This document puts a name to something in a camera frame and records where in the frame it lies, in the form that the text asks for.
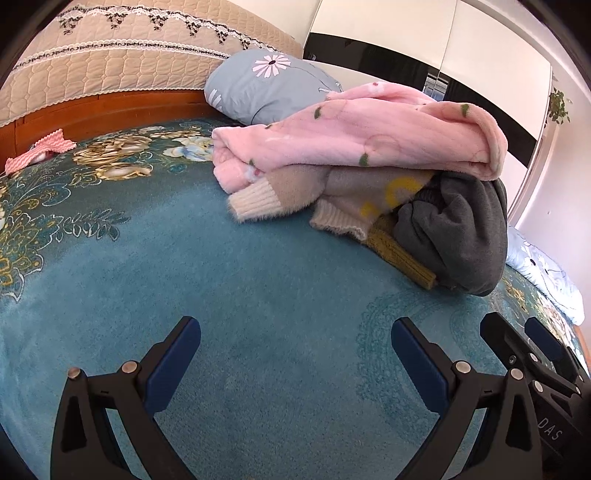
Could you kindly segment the green plant on wardrobe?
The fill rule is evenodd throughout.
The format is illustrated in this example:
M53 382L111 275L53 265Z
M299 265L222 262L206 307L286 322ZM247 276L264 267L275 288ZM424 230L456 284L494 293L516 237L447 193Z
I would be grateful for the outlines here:
M548 119L557 125L570 122L568 110L570 104L571 100L565 96L564 92L553 87L549 95Z

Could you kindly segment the pink fleece garment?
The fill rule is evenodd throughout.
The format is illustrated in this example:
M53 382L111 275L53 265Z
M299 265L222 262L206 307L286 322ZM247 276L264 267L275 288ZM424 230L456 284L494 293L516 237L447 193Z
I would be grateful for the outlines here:
M213 173L228 194L289 165L446 170L500 177L508 141L495 118L471 103L373 82L286 119L212 131Z

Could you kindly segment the beige quilted headboard cover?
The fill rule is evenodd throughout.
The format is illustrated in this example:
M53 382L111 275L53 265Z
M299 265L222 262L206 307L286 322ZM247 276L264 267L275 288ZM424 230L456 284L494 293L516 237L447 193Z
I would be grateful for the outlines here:
M200 90L229 56L301 57L286 32L229 1L73 1L29 44L1 88L1 123L127 91Z

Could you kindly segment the wooden bed frame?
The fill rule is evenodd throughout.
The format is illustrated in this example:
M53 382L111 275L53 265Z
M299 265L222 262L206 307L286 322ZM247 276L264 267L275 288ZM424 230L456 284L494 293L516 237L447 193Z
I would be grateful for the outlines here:
M221 117L200 90L133 91L93 95L25 115L1 128L1 162L47 134L62 130L74 142L156 123Z

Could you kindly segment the light blue floral quilt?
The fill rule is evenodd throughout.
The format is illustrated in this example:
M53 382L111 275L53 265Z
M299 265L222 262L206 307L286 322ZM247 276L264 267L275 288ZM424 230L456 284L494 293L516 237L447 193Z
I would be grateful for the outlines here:
M506 264L535 285L574 325L585 321L581 292L566 271L513 226L507 229Z

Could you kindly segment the white black wardrobe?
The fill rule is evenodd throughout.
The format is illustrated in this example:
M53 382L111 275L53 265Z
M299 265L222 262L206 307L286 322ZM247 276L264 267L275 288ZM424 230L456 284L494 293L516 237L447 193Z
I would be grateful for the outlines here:
M518 220L539 149L552 67L484 1L242 1L349 89L370 80L488 110L509 141L502 174Z

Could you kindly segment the blue floral pillow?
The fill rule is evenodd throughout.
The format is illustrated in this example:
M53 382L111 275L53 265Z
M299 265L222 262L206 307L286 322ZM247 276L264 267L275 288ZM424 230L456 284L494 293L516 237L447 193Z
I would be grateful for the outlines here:
M242 125L270 124L325 100L342 85L307 61L249 49L222 61L207 78L208 105Z

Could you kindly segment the dark grey hoodie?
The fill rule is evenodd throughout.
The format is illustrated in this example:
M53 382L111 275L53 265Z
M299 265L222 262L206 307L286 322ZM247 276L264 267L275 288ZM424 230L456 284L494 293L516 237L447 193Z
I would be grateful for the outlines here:
M484 297L504 272L507 194L501 180L440 171L394 210L393 236L450 290Z

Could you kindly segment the beige knit sweater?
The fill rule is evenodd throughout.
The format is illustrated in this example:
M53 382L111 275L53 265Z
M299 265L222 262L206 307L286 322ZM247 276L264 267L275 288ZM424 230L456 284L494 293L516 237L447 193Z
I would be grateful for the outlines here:
M238 222L283 217L315 208L311 226L366 241L383 215L410 201L432 170L291 165L266 173L228 198Z

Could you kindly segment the pink striped small cloth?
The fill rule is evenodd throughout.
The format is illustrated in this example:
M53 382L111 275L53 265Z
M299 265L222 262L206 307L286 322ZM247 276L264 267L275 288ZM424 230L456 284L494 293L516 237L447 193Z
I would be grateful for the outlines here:
M77 144L63 136L63 131L58 129L38 140L25 153L8 158L5 164L5 174L11 175L36 163L43 162L54 155L73 150Z

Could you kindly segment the teal floral blanket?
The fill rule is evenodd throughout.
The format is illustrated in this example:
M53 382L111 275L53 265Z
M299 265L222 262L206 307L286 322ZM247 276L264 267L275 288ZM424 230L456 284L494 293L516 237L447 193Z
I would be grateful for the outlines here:
M82 142L1 181L1 423L50 475L68 368L110 373L194 317L200 347L157 422L200 479L392 479L429 412L391 346L399 317L500 374L479 325L571 323L507 270L475 297L427 291L308 211L238 224L212 174L214 121Z

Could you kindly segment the mustard yellow knit garment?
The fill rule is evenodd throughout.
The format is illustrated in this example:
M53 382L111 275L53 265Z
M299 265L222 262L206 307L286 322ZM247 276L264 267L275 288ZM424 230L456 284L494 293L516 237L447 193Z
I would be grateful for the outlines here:
M393 219L381 216L370 227L365 245L414 283L425 290L432 290L437 284L436 275L394 240L393 229Z

